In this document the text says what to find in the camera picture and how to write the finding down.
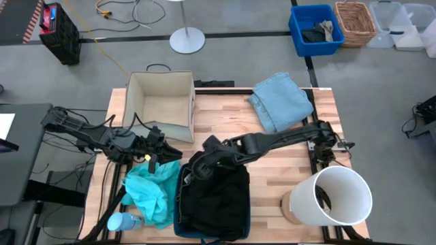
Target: blue bottle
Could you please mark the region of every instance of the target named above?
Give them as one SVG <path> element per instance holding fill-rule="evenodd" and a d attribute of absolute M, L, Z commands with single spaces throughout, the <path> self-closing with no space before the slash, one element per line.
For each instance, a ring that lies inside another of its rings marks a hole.
<path fill-rule="evenodd" d="M 109 231 L 129 231 L 141 229 L 143 224 L 142 217 L 129 213 L 114 213 L 108 220 Z"/>

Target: blue plastic bin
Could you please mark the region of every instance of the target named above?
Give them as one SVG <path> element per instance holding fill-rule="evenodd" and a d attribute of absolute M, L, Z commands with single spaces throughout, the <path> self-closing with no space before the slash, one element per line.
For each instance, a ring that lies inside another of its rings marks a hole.
<path fill-rule="evenodd" d="M 333 23 L 333 42 L 304 42 L 301 30 L 311 30 L 315 23 L 321 23 L 325 20 L 331 20 Z M 326 4 L 292 7 L 289 29 L 291 30 L 295 49 L 300 57 L 334 54 L 345 41 L 332 7 Z"/>
<path fill-rule="evenodd" d="M 177 180 L 177 187 L 176 187 L 176 197 L 178 196 L 178 192 L 180 190 L 180 183 L 182 178 L 186 177 L 182 176 L 183 169 L 185 169 L 188 166 L 188 164 L 184 164 L 182 168 L 180 169 L 180 174 L 178 175 Z M 247 198 L 250 199 L 250 193 L 247 193 Z M 249 203 L 249 208 L 247 210 L 247 225 L 245 227 L 243 236 L 241 236 L 239 239 L 246 239 L 248 238 L 248 235 L 250 233 L 250 226 L 251 226 L 251 207 Z M 174 234 L 178 235 L 182 238 L 198 238 L 198 239 L 207 239 L 207 240 L 218 240 L 218 238 L 206 235 L 202 233 L 201 231 L 198 231 L 197 229 L 191 228 L 191 227 L 184 227 L 178 223 L 178 217 L 180 216 L 179 209 L 178 209 L 178 201 L 174 202 Z"/>

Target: white paper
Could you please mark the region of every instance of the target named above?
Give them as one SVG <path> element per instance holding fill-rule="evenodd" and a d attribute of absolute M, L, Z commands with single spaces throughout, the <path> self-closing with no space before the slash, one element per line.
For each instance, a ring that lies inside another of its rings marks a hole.
<path fill-rule="evenodd" d="M 6 140 L 9 129 L 14 121 L 15 114 L 0 114 L 0 139 Z"/>

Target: metal pole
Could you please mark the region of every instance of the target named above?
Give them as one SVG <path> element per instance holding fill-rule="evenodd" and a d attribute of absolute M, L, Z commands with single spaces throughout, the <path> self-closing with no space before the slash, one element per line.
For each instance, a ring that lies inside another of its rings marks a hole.
<path fill-rule="evenodd" d="M 182 18 L 183 18 L 183 25 L 185 26 L 185 32 L 186 32 L 186 36 L 188 36 L 188 26 L 186 25 L 186 15 L 185 15 L 185 8 L 183 7 L 183 2 L 184 1 L 180 1 L 180 6 L 182 7 Z"/>

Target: white bucket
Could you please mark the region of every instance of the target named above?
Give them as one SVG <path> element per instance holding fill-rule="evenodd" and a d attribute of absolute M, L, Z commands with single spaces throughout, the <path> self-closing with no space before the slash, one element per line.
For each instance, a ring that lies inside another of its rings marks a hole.
<path fill-rule="evenodd" d="M 318 204 L 315 185 L 330 198 L 332 210 L 328 214 Z M 356 225 L 368 217 L 372 207 L 367 183 L 346 167 L 327 167 L 297 184 L 290 195 L 290 211 L 306 225 Z"/>

